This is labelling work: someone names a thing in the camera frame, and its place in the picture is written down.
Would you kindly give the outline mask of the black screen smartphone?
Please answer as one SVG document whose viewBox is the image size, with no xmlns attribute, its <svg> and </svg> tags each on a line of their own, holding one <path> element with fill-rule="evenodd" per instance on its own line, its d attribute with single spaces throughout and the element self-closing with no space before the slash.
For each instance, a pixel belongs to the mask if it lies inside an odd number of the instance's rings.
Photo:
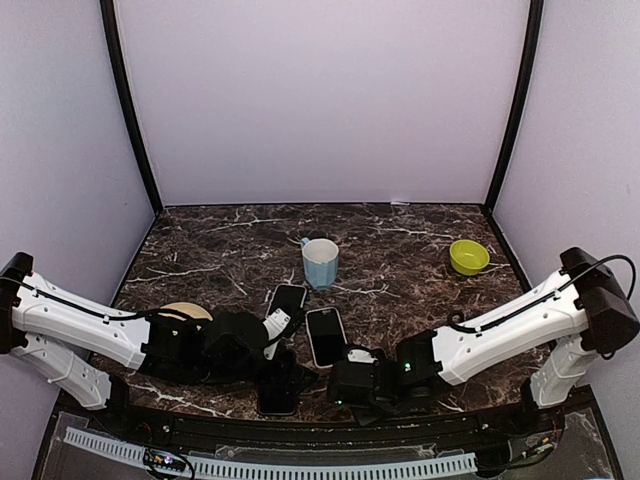
<svg viewBox="0 0 640 480">
<path fill-rule="evenodd" d="M 304 308 L 307 290 L 302 285 L 278 285 L 269 303 L 267 315 L 280 309 L 294 320 Z"/>
</svg>

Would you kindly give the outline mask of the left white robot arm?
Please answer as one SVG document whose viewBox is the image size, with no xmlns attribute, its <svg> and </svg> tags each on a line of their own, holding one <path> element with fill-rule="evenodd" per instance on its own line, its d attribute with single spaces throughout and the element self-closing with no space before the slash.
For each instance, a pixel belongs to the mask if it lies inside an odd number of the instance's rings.
<svg viewBox="0 0 640 480">
<path fill-rule="evenodd" d="M 1 351 L 30 363 L 120 436 L 141 427 L 129 387 L 90 366 L 75 347 L 108 357 L 143 375 L 181 385 L 256 383 L 272 398 L 273 414 L 290 415 L 318 374 L 298 364 L 279 342 L 293 335 L 303 299 L 274 307 L 265 318 L 249 312 L 213 315 L 190 302 L 128 312 L 56 287 L 18 252 L 1 270 Z"/>
</svg>

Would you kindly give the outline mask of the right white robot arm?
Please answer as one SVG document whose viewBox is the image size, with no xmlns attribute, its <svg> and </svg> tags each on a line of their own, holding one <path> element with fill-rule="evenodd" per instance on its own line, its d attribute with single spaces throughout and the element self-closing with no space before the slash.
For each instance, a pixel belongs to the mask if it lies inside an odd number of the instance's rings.
<svg viewBox="0 0 640 480">
<path fill-rule="evenodd" d="M 639 319 L 608 267 L 579 247 L 533 290 L 486 314 L 402 340 L 393 360 L 351 346 L 331 372 L 328 397 L 375 418 L 424 407 L 482 371 L 553 341 L 550 358 L 510 413 L 521 434 L 534 432 L 562 404 L 597 356 L 612 357 L 639 334 Z"/>
</svg>

